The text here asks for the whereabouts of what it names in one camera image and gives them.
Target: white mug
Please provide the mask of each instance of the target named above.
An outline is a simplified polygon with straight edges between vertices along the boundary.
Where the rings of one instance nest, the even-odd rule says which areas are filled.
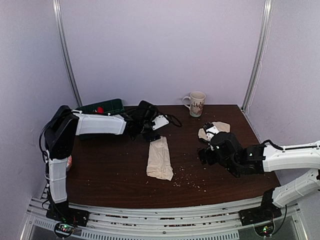
[[[185,99],[190,100],[190,105],[184,103]],[[190,96],[185,96],[182,99],[182,104],[185,105],[190,110],[190,115],[192,117],[200,117],[202,110],[204,109],[206,95],[200,91],[193,91]]]

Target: white wall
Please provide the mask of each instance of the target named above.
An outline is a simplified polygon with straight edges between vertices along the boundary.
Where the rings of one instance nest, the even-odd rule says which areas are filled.
[[[262,71],[248,117],[260,140],[279,145],[320,139],[320,1],[276,0]],[[306,172],[277,172],[281,184]],[[299,201],[310,239],[320,236],[320,194]]]
[[[264,0],[61,0],[83,104],[121,98],[241,105],[259,40]]]
[[[76,103],[51,0],[0,1],[0,33],[0,239],[13,240],[45,184],[39,133]]]

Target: black mounting plate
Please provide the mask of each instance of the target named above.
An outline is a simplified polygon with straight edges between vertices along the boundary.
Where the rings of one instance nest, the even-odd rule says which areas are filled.
[[[59,213],[51,210],[51,207],[52,206],[50,204],[45,216],[48,219],[53,219],[56,221],[65,222],[65,220],[63,220],[63,217]],[[81,227],[87,226],[87,222],[89,219],[89,212],[88,211],[69,207],[68,213],[69,213],[68,217],[69,216],[72,216],[72,217],[69,217],[69,219],[66,219],[67,223],[73,223],[74,222],[73,216],[74,216],[75,217],[75,225],[81,226]]]

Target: dark brown tabletop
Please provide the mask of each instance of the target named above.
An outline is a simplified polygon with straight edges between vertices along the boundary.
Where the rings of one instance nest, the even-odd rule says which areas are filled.
[[[197,149],[206,145],[198,141],[198,130],[205,122],[230,124],[244,148],[258,143],[238,106],[206,105],[200,118],[191,117],[182,105],[158,108],[183,124],[169,124],[159,130],[167,138],[172,180],[147,176],[149,143],[141,136],[135,141],[127,135],[105,134],[87,140],[77,137],[67,174],[71,203],[116,208],[190,207],[254,198],[279,186],[274,173],[235,178],[218,164],[201,165]]]

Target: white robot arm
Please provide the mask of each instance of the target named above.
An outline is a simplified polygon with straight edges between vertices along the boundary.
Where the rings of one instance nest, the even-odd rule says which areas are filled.
[[[45,176],[49,184],[48,200],[50,209],[47,217],[55,220],[67,219],[70,223],[85,226],[88,212],[69,208],[66,191],[66,168],[68,157],[72,153],[75,136],[84,134],[128,134],[135,139],[142,134],[147,142],[160,138],[158,129],[173,123],[181,127],[172,115],[163,115],[158,109],[146,101],[141,101],[136,109],[118,115],[84,114],[79,110],[71,110],[61,106],[52,120],[43,128],[45,148],[42,150],[46,163]]]
[[[242,148],[231,132],[219,132],[211,123],[206,123],[203,129],[209,147],[198,151],[202,164],[219,163],[237,178],[242,174],[310,169],[292,182],[266,191],[260,207],[240,211],[242,225],[262,222],[261,219],[267,220],[270,216],[266,213],[272,213],[272,218],[280,217],[280,208],[320,189],[320,141],[278,146],[267,140],[262,144]]]

